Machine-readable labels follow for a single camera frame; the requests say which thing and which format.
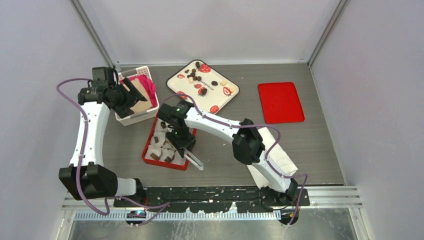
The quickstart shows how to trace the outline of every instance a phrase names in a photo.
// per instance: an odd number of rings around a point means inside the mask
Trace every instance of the gray wooden table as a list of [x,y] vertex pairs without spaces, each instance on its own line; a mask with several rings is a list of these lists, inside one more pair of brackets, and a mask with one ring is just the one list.
[[[322,112],[311,73],[306,64],[214,65],[240,87],[240,93],[218,115],[232,120],[264,123],[258,84],[293,82],[305,121],[276,124],[282,133],[279,144],[298,167],[308,173],[308,184],[344,183],[342,172]],[[181,66],[150,67],[159,102],[174,94],[166,80]],[[168,104],[178,102],[170,99]],[[191,163],[186,171],[144,163],[141,159],[153,119],[122,126],[111,112],[103,142],[104,166],[120,178],[139,178],[145,187],[254,185],[246,166],[233,157],[232,146],[209,133],[198,131],[193,154],[204,163],[199,171]]]

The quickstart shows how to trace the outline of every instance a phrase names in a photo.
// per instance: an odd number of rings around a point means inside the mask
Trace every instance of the white panel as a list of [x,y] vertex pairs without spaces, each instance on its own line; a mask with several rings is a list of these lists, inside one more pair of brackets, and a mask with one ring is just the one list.
[[424,236],[423,13],[422,0],[350,1],[312,68],[371,239]]
[[307,62],[338,0],[85,0],[121,64]]
[[[0,1],[0,239],[49,240],[58,232],[80,114],[56,92],[104,66],[66,0]],[[62,90],[74,100],[86,82]]]

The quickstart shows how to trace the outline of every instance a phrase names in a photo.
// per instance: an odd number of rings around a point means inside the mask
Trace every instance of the pink cloth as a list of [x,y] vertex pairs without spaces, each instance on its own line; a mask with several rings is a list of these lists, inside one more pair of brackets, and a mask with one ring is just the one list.
[[144,89],[146,89],[152,108],[158,105],[158,103],[156,102],[156,97],[155,97],[156,85],[152,82],[152,80],[148,79],[146,75],[132,76],[132,77],[129,77],[128,79],[130,81],[138,79],[141,85],[143,85]]

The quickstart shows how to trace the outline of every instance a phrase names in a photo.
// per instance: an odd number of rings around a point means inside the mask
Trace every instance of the chocolate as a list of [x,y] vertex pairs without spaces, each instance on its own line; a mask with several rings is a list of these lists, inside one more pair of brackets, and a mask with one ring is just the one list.
[[156,161],[159,160],[159,157],[154,153],[150,154],[150,157]]
[[169,156],[167,156],[166,158],[165,158],[165,163],[170,163],[170,162],[172,162],[173,161],[173,159],[172,158],[170,158]]

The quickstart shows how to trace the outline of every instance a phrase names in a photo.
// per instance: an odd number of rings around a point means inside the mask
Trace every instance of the white napkin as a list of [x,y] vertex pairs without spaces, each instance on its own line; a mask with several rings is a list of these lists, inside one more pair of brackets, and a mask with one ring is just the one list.
[[[265,145],[265,150],[270,149],[271,145],[276,141],[273,135],[267,127],[263,127],[258,131],[263,138],[262,142]],[[298,170],[296,165],[290,159],[289,155],[287,155],[287,153],[281,148],[279,144],[274,146],[274,148],[269,153],[269,156],[274,160],[279,168],[285,172],[287,176],[292,176]],[[254,166],[247,165],[247,169],[249,169],[254,183],[258,188],[267,187],[270,184],[268,180]]]

